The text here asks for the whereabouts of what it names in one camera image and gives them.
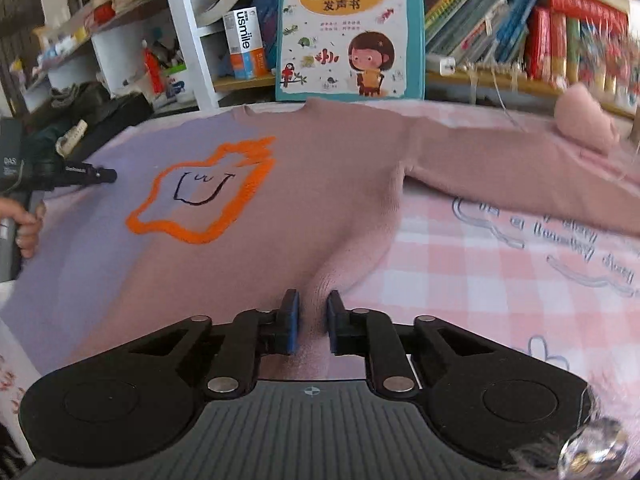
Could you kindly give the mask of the person's left hand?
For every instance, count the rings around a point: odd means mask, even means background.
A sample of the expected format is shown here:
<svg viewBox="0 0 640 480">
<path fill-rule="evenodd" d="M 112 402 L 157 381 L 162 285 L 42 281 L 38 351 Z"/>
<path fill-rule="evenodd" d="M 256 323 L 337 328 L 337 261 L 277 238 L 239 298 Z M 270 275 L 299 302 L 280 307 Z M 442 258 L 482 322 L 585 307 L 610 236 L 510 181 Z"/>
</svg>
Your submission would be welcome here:
<svg viewBox="0 0 640 480">
<path fill-rule="evenodd" d="M 15 241 L 24 258 L 32 258 L 37 251 L 46 212 L 46 205 L 42 200 L 40 200 L 34 212 L 29 212 L 16 200 L 4 197 L 1 199 L 1 218 L 10 219 L 16 223 L 17 234 Z"/>
</svg>

